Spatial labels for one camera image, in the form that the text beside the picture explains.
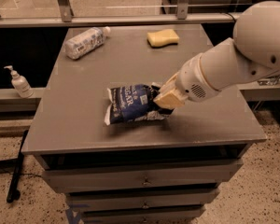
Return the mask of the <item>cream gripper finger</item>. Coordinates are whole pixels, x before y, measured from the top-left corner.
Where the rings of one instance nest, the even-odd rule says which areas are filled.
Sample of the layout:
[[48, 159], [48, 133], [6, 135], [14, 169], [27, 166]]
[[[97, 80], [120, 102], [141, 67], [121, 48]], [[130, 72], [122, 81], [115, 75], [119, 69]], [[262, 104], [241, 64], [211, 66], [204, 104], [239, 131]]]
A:
[[177, 89], [159, 93], [153, 102], [164, 109], [175, 109], [185, 104], [185, 96]]
[[171, 76], [159, 89], [160, 93], [166, 93], [175, 88], [176, 75]]

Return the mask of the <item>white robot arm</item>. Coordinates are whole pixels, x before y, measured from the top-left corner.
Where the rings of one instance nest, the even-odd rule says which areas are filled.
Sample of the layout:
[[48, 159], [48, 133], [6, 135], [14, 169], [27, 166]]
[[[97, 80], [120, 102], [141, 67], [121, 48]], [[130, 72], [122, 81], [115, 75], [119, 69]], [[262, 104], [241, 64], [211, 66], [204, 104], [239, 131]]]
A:
[[233, 37], [186, 61], [154, 103], [175, 109], [202, 102], [236, 84], [280, 75], [280, 2], [257, 3], [237, 19]]

